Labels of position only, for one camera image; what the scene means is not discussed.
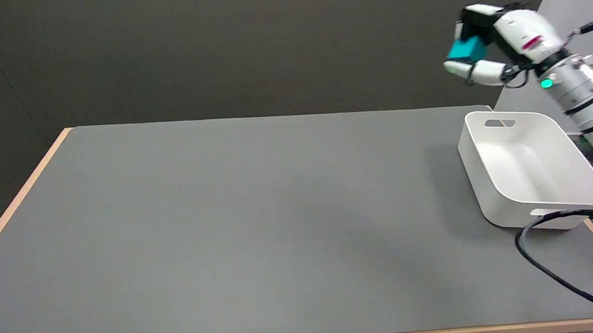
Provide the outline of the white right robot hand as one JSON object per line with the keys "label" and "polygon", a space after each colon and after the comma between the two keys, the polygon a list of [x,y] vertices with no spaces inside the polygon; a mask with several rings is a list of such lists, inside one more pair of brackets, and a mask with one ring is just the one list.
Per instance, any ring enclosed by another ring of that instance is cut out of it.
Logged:
{"label": "white right robot hand", "polygon": [[506,86],[529,71],[539,77],[570,56],[556,29],[519,2],[467,5],[454,32],[443,66],[467,85]]}

